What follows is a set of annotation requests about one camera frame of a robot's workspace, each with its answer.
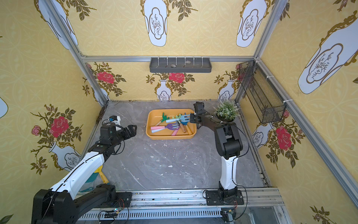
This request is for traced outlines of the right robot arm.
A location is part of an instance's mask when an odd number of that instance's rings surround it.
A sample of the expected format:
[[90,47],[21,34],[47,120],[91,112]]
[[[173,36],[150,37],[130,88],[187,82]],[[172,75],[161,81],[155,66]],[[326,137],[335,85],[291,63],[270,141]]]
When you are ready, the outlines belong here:
[[219,112],[210,114],[205,110],[203,102],[195,102],[194,113],[190,114],[190,122],[207,127],[214,133],[216,150],[222,161],[219,199],[226,202],[229,198],[238,196],[236,167],[237,159],[243,150],[243,143],[234,118],[225,118]]

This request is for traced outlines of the grey wall shelf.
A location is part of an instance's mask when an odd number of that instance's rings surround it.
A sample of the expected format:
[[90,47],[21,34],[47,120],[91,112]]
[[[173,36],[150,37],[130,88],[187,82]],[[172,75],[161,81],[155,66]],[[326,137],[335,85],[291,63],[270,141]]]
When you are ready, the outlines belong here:
[[151,73],[211,73],[209,57],[152,57]]

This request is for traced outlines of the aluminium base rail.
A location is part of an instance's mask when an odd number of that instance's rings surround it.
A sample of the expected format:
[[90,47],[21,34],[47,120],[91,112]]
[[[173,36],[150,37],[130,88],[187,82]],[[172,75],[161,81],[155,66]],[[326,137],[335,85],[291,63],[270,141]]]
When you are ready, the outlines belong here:
[[204,190],[135,190],[129,208],[103,204],[82,215],[78,221],[111,223],[141,219],[221,217],[226,223],[290,224],[291,218],[276,188],[240,188],[244,205],[208,206]]

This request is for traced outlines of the orange plastic storage tray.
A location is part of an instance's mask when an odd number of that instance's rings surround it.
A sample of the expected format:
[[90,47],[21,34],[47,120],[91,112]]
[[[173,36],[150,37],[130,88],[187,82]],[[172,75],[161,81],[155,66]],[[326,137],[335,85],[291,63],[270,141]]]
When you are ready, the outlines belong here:
[[[152,139],[152,140],[183,140],[183,139],[192,139],[195,134],[197,133],[197,127],[195,124],[188,122],[188,126],[192,131],[192,135],[188,135],[187,133],[183,133],[181,127],[179,127],[179,129],[177,130],[162,130],[156,133],[152,133],[151,132],[151,126],[155,126],[155,124],[157,122],[159,122],[159,120],[162,118],[162,113],[165,113],[167,116],[173,116],[173,115],[177,115],[177,114],[191,114],[194,113],[194,111],[192,109],[157,109],[157,110],[152,110],[149,112],[148,114],[148,118],[147,118],[147,124],[146,124],[146,134],[147,136]],[[169,123],[166,123],[166,121],[164,121],[163,123],[160,124],[160,126],[166,126]]]

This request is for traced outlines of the dark green rake wooden handle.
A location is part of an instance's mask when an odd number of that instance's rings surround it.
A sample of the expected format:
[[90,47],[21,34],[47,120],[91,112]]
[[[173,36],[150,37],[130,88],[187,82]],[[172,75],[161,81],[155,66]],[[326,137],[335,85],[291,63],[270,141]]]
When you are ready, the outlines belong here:
[[157,122],[155,124],[155,126],[159,126],[161,123],[163,123],[164,121],[166,121],[168,119],[169,119],[169,117],[165,113],[162,113],[162,118],[159,120],[159,122]]

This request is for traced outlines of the light blue rake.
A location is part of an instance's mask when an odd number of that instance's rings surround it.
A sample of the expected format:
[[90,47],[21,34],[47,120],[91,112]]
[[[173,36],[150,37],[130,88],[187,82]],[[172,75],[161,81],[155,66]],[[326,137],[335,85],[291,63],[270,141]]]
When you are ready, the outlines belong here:
[[151,126],[151,132],[156,133],[161,130],[165,130],[166,128],[167,128],[166,126]]
[[179,115],[177,118],[174,118],[174,119],[167,119],[166,123],[171,123],[171,122],[175,122],[175,121],[180,121],[181,124],[183,124],[185,126],[190,121],[190,114]]

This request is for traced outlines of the blue-grey plastic flower pot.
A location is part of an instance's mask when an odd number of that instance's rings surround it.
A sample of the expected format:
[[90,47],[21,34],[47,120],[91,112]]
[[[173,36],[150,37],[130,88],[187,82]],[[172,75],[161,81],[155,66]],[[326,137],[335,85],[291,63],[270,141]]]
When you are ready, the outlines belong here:
[[234,115],[220,115],[217,113],[216,116],[218,119],[220,119],[221,121],[224,121],[224,122],[232,122],[235,120]]

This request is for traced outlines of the purple rake pink handle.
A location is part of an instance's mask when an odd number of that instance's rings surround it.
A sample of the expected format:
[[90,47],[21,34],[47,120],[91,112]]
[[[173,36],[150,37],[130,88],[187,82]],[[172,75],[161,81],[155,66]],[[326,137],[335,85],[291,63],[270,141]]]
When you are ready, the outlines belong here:
[[159,131],[162,131],[162,130],[165,130],[165,129],[168,129],[168,130],[177,130],[179,129],[179,125],[177,123],[169,123],[167,124],[166,126],[151,126],[151,132],[152,133],[156,133],[156,132],[159,132]]

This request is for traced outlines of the green artificial plant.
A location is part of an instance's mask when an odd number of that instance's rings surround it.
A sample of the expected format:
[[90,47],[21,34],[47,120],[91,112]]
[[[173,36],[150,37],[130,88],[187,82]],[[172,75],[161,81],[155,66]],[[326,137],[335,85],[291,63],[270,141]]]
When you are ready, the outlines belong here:
[[218,106],[215,109],[215,114],[220,115],[234,115],[237,117],[239,115],[239,107],[234,101],[222,100],[219,101]]

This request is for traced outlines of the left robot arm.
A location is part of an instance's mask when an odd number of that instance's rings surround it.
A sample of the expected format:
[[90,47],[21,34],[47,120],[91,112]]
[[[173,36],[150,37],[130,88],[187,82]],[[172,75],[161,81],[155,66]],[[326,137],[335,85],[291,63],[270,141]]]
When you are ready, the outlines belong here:
[[93,208],[117,204],[119,197],[114,185],[101,184],[81,197],[76,195],[90,176],[114,154],[115,147],[136,134],[136,125],[122,127],[113,122],[103,124],[99,141],[88,150],[86,156],[57,184],[36,193],[31,222],[74,224]]

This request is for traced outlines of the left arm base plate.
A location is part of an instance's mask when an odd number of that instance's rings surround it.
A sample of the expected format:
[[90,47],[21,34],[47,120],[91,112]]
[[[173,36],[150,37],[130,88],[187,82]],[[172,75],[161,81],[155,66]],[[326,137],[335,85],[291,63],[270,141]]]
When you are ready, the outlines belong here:
[[113,207],[129,208],[132,200],[132,192],[117,192],[114,197]]

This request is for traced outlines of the dark blue rake yellow handle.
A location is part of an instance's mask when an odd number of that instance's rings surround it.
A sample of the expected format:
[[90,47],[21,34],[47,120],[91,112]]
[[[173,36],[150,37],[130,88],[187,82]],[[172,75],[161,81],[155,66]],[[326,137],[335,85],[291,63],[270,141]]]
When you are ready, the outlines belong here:
[[182,122],[182,121],[178,121],[183,133],[187,133],[188,135],[192,135],[192,131],[191,129],[189,128],[189,126],[187,125],[187,122]]

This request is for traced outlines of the light green rake wooden handle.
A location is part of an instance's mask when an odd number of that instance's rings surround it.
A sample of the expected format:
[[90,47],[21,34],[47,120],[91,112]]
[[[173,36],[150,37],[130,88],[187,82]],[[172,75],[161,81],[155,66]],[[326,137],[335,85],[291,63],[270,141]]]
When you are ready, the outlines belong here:
[[173,115],[173,116],[168,116],[169,119],[180,119],[182,116],[182,114],[177,114],[177,115]]

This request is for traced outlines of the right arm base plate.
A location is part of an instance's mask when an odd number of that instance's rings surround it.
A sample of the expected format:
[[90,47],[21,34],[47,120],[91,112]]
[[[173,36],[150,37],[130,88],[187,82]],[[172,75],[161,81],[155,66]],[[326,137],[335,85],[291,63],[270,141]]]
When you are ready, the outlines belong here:
[[219,205],[244,205],[244,199],[242,196],[242,192],[237,188],[222,191],[218,190],[204,190],[203,197],[206,200],[206,204],[208,206],[219,206]]

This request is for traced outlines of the teal and yellow dustpan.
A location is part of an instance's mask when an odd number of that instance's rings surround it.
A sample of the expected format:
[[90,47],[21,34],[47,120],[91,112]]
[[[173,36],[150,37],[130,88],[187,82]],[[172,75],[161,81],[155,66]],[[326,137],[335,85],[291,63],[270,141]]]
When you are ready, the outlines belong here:
[[90,192],[95,189],[95,187],[100,183],[99,178],[101,178],[101,181],[103,184],[109,184],[108,178],[104,175],[103,166],[100,166],[97,168],[94,173],[88,178],[88,180],[85,182],[85,184],[80,188],[79,192]]

